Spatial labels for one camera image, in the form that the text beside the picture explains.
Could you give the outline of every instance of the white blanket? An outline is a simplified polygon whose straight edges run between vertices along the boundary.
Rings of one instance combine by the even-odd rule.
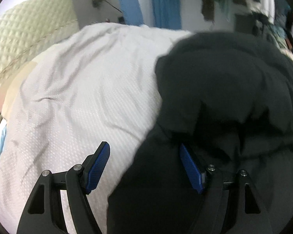
[[[153,126],[161,98],[157,57],[190,33],[146,26],[96,24],[61,44],[22,84],[0,159],[0,222],[15,234],[41,172],[67,171],[101,141],[111,156],[89,203],[106,233],[107,197]],[[76,233],[66,192],[63,211]]]

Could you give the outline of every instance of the blue pad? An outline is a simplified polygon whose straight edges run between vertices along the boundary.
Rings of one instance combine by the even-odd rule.
[[[119,0],[125,23],[129,26],[143,24],[143,16],[138,0]]]
[[[201,194],[204,191],[203,183],[205,182],[205,177],[202,177],[199,167],[197,167],[183,144],[180,146],[179,155],[193,189],[197,190],[198,193]]]
[[[99,156],[97,157],[94,165],[88,173],[88,182],[86,185],[86,193],[89,194],[92,190],[96,189],[99,180],[102,176],[106,163],[110,157],[110,146],[105,143]]]

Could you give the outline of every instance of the black jacket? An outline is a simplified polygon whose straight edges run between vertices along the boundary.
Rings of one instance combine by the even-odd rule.
[[[291,60],[250,35],[200,33],[155,73],[162,106],[108,199],[108,233],[188,232],[202,196],[179,159],[182,142],[221,170],[246,169],[279,233],[293,216]]]

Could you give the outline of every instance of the black clamp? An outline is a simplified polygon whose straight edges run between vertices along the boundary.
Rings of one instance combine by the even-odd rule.
[[[67,190],[72,218],[78,234],[102,234],[92,214],[86,194],[96,189],[106,163],[110,146],[102,142],[83,164],[67,172],[45,170],[38,178],[23,210],[17,234],[67,234],[60,190]]]
[[[204,195],[190,234],[272,234],[265,205],[246,170],[222,172],[183,144],[179,152],[192,187]]]

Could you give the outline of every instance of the hanging clothes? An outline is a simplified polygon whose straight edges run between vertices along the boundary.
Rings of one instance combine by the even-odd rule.
[[[232,0],[215,0],[218,2],[220,10],[222,14],[225,15],[226,19],[228,22],[231,20],[231,15],[232,15]]]
[[[268,17],[269,22],[273,25],[275,21],[275,0],[245,0],[247,7],[255,13],[260,13]]]
[[[202,0],[202,14],[205,21],[214,21],[214,0]]]
[[[274,34],[278,35],[280,38],[283,38],[283,39],[287,38],[287,34],[285,33],[282,27],[277,25],[270,25],[270,29]]]
[[[274,24],[285,29],[289,4],[286,0],[275,0],[275,8],[276,15]]]
[[[288,49],[283,32],[276,26],[271,24],[262,24],[256,22],[253,28],[253,35],[268,41],[278,49]]]

